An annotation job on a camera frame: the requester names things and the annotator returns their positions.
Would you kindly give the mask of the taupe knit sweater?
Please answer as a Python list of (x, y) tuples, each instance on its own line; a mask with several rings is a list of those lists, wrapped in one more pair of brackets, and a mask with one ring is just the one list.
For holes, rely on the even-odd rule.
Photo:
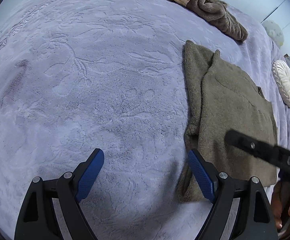
[(225, 142), (234, 129), (270, 145), (277, 143), (277, 126), (272, 104), (250, 76), (225, 61), (219, 50), (193, 41), (182, 48), (185, 152), (196, 149), (219, 171), (236, 179), (256, 176), (263, 186), (276, 183), (273, 165), (250, 156)]

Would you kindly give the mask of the round white pleated cushion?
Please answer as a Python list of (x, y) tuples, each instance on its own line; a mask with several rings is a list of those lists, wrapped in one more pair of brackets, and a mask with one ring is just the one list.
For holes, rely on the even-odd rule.
[(272, 73), (283, 102), (290, 108), (290, 67), (285, 61), (276, 60), (272, 65)]

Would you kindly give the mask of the round pale plush toy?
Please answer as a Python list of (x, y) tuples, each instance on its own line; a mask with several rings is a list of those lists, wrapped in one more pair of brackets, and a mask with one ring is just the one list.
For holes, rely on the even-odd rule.
[(273, 42), (279, 48), (281, 48), (285, 39), (282, 29), (279, 27), (279, 25), (272, 20), (266, 20), (262, 22), (262, 26), (264, 27), (267, 35), (273, 40)]

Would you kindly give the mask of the lavender embossed bed blanket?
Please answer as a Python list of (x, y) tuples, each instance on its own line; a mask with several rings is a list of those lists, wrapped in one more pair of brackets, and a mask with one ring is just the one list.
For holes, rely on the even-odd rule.
[(0, 23), (0, 230), (13, 239), (33, 177), (54, 179), (100, 148), (81, 208), (99, 239), (194, 239), (207, 201), (180, 203), (192, 40), (241, 67), (272, 103), (290, 148), (290, 109), (272, 76), (282, 57), (254, 18), (238, 44), (169, 0), (25, 0)]

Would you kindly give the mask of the dark brown crumpled garment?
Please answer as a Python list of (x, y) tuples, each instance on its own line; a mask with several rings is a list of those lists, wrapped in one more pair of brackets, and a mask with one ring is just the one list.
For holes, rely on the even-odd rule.
[(227, 3), (221, 0), (190, 0), (187, 9), (200, 16), (219, 31), (238, 42), (244, 42), (248, 31), (227, 10)]

